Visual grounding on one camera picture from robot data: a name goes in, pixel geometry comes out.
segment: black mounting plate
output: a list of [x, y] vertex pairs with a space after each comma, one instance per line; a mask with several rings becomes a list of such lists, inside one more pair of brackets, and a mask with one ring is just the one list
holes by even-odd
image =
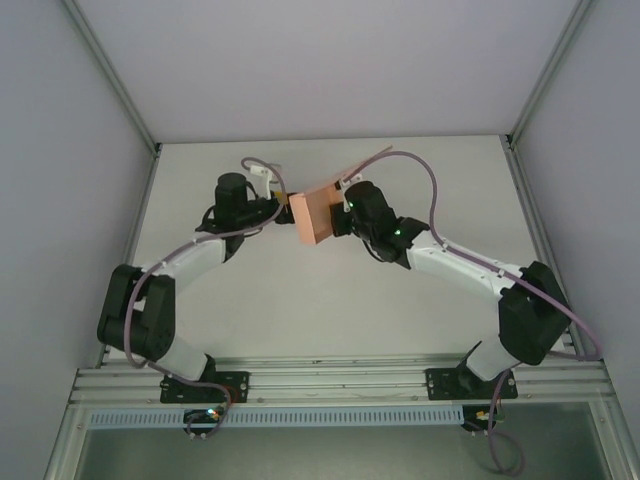
[[[499, 377], [490, 382], [478, 382], [477, 388], [469, 392], [460, 386], [458, 372], [459, 370], [455, 367], [426, 369], [429, 400], [491, 400]], [[503, 400], [518, 398], [513, 372], [509, 372], [509, 376], [502, 384], [500, 398]]]
[[[247, 402], [249, 372], [215, 372], [206, 381], [229, 387], [233, 403]], [[160, 388], [160, 403], [205, 403], [213, 407], [225, 401], [224, 393], [215, 388], [191, 387], [167, 376]]]

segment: gray wall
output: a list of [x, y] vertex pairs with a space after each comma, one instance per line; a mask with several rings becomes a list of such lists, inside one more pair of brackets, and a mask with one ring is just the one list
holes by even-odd
[[640, 2], [601, 1], [519, 142], [571, 301], [640, 447]]
[[576, 3], [77, 1], [164, 143], [506, 133]]
[[0, 478], [42, 478], [150, 155], [55, 0], [0, 15]]

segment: orange box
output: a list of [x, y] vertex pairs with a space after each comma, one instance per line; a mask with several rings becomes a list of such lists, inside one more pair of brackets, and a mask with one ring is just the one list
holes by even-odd
[[[391, 148], [392, 146], [390, 145], [381, 152], [376, 153], [376, 155], [389, 151]], [[296, 229], [298, 230], [298, 235], [302, 243], [306, 245], [317, 245], [325, 238], [333, 235], [331, 210], [329, 207], [336, 203], [342, 203], [344, 200], [342, 192], [336, 188], [336, 182], [349, 175], [369, 158], [333, 175], [320, 185], [289, 197]]]

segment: black joint housing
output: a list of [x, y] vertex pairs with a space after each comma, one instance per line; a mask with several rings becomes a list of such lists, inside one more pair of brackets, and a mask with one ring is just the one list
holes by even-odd
[[[523, 268], [522, 280], [568, 306], [551, 269], [534, 261]], [[519, 284], [503, 289], [498, 302], [500, 342], [513, 357], [528, 365], [539, 365], [571, 320], [556, 307]]]
[[[124, 350], [124, 324], [133, 288], [142, 276], [139, 268], [116, 267], [111, 275], [100, 321], [98, 340]], [[131, 351], [153, 362], [161, 359], [175, 337], [175, 280], [167, 275], [151, 276], [143, 288], [144, 310], [133, 310]]]
[[[218, 178], [215, 204], [202, 218], [197, 232], [228, 233], [258, 226], [271, 217], [279, 206], [277, 198], [256, 197], [249, 200], [247, 190], [253, 186], [241, 173], [225, 173]], [[293, 223], [292, 217], [279, 215], [283, 223]]]
[[333, 234], [354, 233], [381, 261], [410, 269], [407, 250], [421, 232], [429, 230], [429, 225], [411, 217], [396, 217], [382, 191], [368, 181], [352, 185], [344, 197], [350, 212], [344, 212], [341, 204], [331, 206]]

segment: white ceiling panel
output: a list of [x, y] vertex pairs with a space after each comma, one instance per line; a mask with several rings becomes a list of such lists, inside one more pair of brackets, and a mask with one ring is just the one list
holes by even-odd
[[162, 142], [506, 133], [575, 0], [80, 0]]

